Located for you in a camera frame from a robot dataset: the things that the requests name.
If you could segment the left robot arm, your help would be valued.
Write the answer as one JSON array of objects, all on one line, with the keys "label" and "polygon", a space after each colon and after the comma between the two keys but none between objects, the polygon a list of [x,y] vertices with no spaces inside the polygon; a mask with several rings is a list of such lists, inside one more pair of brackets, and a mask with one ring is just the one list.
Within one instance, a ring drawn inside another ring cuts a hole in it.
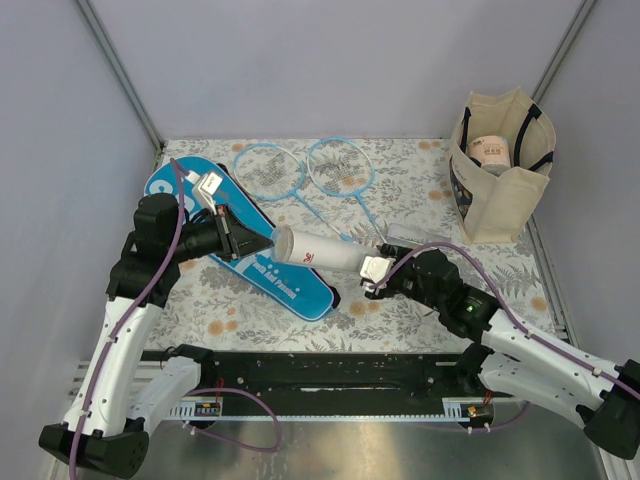
[{"label": "left robot arm", "polygon": [[272,245],[225,204],[190,219],[171,194],[143,197],[110,272],[102,329],[83,383],[64,419],[42,429],[40,447],[66,463],[72,478],[79,468],[132,478],[170,409],[189,392],[205,395],[220,385],[213,352],[180,345],[163,373],[131,398],[145,344],[180,278],[181,263],[208,255],[231,262]]}]

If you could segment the white shuttlecock tube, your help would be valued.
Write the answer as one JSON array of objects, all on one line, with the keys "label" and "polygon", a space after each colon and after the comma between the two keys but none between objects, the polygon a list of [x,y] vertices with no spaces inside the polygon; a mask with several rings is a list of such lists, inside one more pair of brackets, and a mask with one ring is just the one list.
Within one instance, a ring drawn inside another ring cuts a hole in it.
[{"label": "white shuttlecock tube", "polygon": [[271,253],[274,261],[318,270],[358,273],[366,256],[380,255],[375,247],[290,227],[277,227],[271,240],[274,243]]}]

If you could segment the blue racket cover bag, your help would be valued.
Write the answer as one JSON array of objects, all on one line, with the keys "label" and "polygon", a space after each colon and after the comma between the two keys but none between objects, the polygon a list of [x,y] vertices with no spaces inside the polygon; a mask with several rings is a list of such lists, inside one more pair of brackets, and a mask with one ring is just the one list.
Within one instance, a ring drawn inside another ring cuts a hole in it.
[{"label": "blue racket cover bag", "polygon": [[[198,175],[216,173],[222,183],[215,192],[215,202],[228,204],[247,227],[266,237],[271,236],[275,224],[238,186],[223,164],[196,156],[182,157],[178,162]],[[278,263],[268,250],[231,262],[224,262],[214,254],[208,258],[305,321],[315,322],[326,317],[340,303],[338,291],[318,272]]]}]

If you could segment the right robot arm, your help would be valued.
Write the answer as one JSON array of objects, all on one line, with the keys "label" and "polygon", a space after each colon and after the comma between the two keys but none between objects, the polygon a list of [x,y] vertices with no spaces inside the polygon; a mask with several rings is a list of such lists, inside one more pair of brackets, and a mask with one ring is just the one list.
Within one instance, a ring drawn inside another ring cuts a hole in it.
[{"label": "right robot arm", "polygon": [[569,420],[608,453],[633,459],[639,451],[638,362],[618,365],[521,319],[495,285],[482,291],[465,283],[442,246],[384,245],[365,257],[359,274],[368,297],[403,295],[470,340],[455,371],[462,393],[487,389],[520,398]]}]

